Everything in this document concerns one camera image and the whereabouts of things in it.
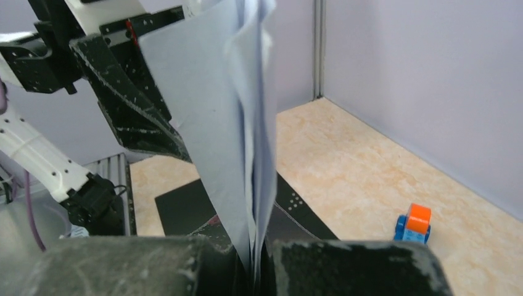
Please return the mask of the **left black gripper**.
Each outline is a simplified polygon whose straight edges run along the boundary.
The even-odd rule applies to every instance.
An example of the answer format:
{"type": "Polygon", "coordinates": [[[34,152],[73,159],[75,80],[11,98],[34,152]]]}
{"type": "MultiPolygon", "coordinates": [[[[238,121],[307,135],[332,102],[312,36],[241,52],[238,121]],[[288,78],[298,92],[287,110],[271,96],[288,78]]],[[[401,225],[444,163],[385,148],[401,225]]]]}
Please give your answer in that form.
{"type": "Polygon", "coordinates": [[[30,1],[35,32],[1,35],[1,78],[33,93],[91,85],[118,143],[190,162],[145,65],[139,37],[184,19],[181,6],[147,12],[139,1],[30,1]]]}

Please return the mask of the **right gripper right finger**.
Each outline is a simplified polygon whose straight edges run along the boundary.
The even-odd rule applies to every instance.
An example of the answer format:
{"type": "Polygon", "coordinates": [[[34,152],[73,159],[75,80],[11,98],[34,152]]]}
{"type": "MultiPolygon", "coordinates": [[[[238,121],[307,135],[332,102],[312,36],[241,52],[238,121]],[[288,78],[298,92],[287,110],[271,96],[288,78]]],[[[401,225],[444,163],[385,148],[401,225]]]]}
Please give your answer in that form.
{"type": "Polygon", "coordinates": [[[453,295],[420,243],[290,240],[270,250],[262,295],[453,295]]]}

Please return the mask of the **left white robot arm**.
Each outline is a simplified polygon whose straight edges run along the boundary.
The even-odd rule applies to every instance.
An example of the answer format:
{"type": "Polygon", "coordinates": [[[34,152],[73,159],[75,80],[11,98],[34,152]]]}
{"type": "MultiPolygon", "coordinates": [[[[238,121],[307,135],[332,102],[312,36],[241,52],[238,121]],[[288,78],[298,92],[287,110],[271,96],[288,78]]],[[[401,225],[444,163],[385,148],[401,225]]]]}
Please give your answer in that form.
{"type": "MultiPolygon", "coordinates": [[[[75,94],[85,79],[118,143],[148,154],[190,161],[170,125],[165,96],[145,62],[139,38],[181,21],[181,6],[155,13],[139,1],[31,1],[35,32],[1,43],[1,75],[32,93],[75,94]]],[[[1,151],[32,174],[95,236],[124,236],[132,224],[126,191],[75,163],[16,111],[1,112],[1,151]]]]}

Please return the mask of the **white printed paper sheets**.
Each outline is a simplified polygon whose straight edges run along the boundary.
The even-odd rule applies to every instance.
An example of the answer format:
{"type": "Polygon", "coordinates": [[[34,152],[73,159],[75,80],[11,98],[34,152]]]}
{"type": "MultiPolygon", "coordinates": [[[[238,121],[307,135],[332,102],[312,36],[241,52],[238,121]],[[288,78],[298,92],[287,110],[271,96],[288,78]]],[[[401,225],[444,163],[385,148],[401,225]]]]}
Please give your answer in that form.
{"type": "Polygon", "coordinates": [[[275,1],[213,1],[138,39],[253,282],[277,192],[275,10],[275,1]]]}

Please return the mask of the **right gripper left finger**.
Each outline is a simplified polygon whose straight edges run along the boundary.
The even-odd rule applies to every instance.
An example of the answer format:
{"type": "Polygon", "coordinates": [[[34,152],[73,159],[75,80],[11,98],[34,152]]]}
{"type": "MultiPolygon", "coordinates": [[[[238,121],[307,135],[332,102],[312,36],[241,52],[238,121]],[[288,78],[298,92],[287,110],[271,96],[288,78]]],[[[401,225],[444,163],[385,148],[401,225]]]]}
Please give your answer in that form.
{"type": "Polygon", "coordinates": [[[248,295],[232,247],[205,236],[84,237],[48,249],[22,295],[248,295]]]}

